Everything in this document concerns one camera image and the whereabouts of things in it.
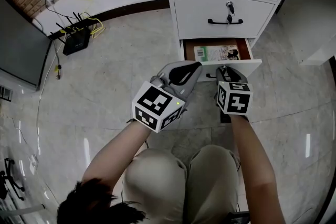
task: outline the beige pants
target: beige pants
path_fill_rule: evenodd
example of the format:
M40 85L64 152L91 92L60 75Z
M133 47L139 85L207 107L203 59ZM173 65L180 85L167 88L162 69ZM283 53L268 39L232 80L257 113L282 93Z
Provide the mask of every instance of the beige pants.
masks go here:
M149 149L125 172L123 200L146 213L145 224L220 223L237 206L238 173L230 151L209 145L185 165L171 153Z

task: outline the yellow cable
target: yellow cable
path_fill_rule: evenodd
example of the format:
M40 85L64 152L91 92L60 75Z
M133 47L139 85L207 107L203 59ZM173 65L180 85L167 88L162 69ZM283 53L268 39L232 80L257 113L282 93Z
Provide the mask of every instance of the yellow cable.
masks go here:
M91 4L92 4L92 2L93 2L93 0L84 0L84 1L90 1L90 5L87 7L87 9L86 9L83 13L81 13L81 15L83 15L83 14L90 8L90 6L91 6ZM92 38L96 38L96 37L98 37L101 33L104 32L105 27L104 27L103 23L102 23L99 19L97 19L97 18L89 18L89 17L84 17L84 19L97 20L97 21L101 24L101 27L98 27L97 29L96 29L96 26L97 26L97 25L94 26L93 30L92 30L91 33L90 33L91 36L92 36ZM82 29L78 29L78 28L76 27L76 29L73 28L74 31L80 31L80 30L82 30L82 29L84 29L84 28L82 28Z

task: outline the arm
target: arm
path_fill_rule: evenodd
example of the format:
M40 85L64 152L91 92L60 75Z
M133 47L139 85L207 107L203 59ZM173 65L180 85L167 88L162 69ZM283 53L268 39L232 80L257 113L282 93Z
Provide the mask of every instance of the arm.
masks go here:
M272 165L256 133L243 117L231 115L251 223L284 224Z
M110 186L111 192L151 130L134 121L113 138L94 157L83 175L83 182L99 178Z

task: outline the open drawer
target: open drawer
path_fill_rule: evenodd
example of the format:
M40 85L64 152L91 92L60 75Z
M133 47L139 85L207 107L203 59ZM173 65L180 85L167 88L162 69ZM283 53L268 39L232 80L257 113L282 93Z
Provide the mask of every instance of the open drawer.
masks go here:
M241 72L244 76L248 77L262 63L261 60L253 58L247 38L211 38L181 40L181 59L195 60L195 46L220 46L221 42L227 43L228 40L236 40L236 44L239 50L239 57L241 60L201 61L203 65L203 70L198 81L215 80L215 78L212 77L215 77L216 69L223 65L230 66Z

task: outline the black hair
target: black hair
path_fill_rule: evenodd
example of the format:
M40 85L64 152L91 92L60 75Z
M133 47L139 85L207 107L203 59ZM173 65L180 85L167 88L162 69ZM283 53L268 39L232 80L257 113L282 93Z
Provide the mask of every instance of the black hair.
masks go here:
M130 206L134 202L124 201L110 206L115 199L117 197L111 194L110 187L100 179L77 182L74 190L58 207L57 223L137 224L145 218L144 212Z

